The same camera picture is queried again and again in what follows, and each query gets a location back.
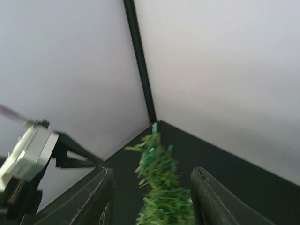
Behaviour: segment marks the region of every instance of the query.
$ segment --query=green leaves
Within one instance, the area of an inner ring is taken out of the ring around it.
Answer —
[[[171,157],[173,146],[162,146],[157,124],[143,143],[126,150],[141,153],[135,173],[142,178],[139,186],[149,185],[151,191],[144,197],[144,206],[136,220],[137,225],[194,225],[194,210],[190,191],[179,186],[177,161]]]

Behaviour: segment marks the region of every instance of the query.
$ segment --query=black metal frame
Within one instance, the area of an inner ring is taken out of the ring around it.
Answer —
[[[150,123],[157,122],[134,0],[123,0]]]

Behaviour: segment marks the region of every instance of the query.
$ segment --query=purple wire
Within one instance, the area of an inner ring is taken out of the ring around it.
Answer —
[[[11,120],[18,120],[18,121],[21,121],[24,123],[26,123],[28,121],[28,119],[26,117],[22,116],[15,110],[10,109],[4,105],[0,105],[0,115],[4,116],[6,118],[9,118]]]

